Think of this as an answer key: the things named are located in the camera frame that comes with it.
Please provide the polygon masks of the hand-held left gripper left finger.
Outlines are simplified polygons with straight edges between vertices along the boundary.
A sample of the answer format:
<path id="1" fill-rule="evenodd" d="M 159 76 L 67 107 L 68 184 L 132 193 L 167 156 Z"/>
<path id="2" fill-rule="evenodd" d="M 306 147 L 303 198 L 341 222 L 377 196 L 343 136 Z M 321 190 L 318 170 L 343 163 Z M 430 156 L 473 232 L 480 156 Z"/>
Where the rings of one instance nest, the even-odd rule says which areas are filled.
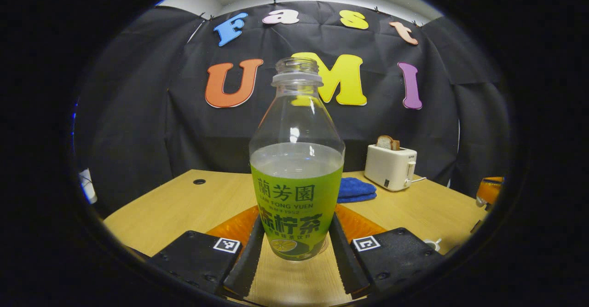
<path id="1" fill-rule="evenodd" d="M 264 229 L 253 206 L 206 233 L 187 230 L 150 264 L 209 294 L 243 299 L 256 275 Z"/>

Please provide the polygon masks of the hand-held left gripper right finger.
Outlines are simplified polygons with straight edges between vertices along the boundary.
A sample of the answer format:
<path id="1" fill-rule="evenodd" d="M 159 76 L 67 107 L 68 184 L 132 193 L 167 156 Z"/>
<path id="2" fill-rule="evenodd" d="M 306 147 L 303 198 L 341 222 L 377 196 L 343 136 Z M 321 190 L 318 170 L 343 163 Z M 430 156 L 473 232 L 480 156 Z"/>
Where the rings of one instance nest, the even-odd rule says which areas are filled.
<path id="1" fill-rule="evenodd" d="M 340 204 L 329 235 L 344 290 L 352 298 L 400 288 L 445 259 L 408 229 L 384 229 Z"/>

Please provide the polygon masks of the green label water bottle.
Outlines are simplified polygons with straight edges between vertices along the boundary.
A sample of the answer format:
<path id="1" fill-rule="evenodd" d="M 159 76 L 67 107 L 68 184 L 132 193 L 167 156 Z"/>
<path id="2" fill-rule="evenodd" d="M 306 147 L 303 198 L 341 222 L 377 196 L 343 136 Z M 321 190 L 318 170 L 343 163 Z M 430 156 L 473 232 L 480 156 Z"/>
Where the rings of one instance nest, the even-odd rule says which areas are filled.
<path id="1" fill-rule="evenodd" d="M 305 261 L 324 246 L 345 158 L 318 89 L 318 63 L 288 57 L 276 64 L 275 97 L 249 143 L 259 215 L 272 252 Z"/>

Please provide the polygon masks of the blue folded towel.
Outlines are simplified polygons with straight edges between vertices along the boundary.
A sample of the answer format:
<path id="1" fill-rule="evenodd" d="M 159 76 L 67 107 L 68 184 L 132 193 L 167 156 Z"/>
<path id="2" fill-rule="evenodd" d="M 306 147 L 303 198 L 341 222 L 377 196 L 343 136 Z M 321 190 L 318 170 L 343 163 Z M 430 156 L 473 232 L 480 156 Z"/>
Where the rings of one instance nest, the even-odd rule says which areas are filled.
<path id="1" fill-rule="evenodd" d="M 355 203 L 373 200 L 377 196 L 376 190 L 376 187 L 370 183 L 354 177 L 345 177 L 341 179 L 337 202 Z"/>

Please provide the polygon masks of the white toaster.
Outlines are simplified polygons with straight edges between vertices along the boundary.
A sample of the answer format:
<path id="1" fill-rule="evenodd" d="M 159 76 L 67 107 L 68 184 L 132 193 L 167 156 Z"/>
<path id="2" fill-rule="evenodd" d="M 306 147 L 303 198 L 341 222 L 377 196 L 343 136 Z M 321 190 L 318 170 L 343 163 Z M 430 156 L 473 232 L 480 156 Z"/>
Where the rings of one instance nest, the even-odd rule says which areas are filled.
<path id="1" fill-rule="evenodd" d="M 369 145 L 364 176 L 389 191 L 404 190 L 412 184 L 417 155 L 408 148 L 393 151 Z"/>

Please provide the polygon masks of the bread slice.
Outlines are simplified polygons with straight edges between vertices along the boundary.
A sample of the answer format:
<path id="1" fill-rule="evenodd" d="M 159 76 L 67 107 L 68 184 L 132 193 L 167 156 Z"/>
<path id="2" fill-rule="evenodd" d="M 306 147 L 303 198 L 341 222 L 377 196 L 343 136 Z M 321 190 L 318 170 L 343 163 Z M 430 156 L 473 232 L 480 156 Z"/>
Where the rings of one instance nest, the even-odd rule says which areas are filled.
<path id="1" fill-rule="evenodd" d="M 375 145 L 379 148 L 384 148 L 391 151 L 400 150 L 400 141 L 393 139 L 389 135 L 381 135 L 377 137 L 377 142 Z"/>

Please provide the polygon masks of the black backdrop cloth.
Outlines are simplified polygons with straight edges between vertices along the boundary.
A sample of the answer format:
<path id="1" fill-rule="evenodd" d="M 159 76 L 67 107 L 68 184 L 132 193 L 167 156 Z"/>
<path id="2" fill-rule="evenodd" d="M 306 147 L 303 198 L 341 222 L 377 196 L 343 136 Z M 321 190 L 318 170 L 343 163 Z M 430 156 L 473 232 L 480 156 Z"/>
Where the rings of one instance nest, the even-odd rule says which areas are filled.
<path id="1" fill-rule="evenodd" d="M 78 100 L 78 171 L 90 171 L 102 215 L 189 169 L 249 173 L 275 64 L 296 54 L 327 72 L 321 98 L 346 145 L 345 172 L 364 169 L 384 134 L 417 152 L 417 175 L 470 197 L 483 178 L 507 174 L 503 76 L 446 16 L 417 26 L 361 6 L 287 1 L 204 20 L 155 7 L 105 48 Z"/>

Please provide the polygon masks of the white object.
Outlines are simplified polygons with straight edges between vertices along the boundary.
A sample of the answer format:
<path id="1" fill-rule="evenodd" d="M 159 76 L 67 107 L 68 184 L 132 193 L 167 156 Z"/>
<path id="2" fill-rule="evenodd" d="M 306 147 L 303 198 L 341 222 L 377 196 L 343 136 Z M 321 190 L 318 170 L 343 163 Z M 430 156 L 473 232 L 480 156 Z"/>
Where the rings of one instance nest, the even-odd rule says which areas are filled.
<path id="1" fill-rule="evenodd" d="M 78 179 L 89 204 L 95 204 L 98 198 L 94 189 L 94 183 L 91 179 L 90 169 L 86 168 L 79 172 Z"/>

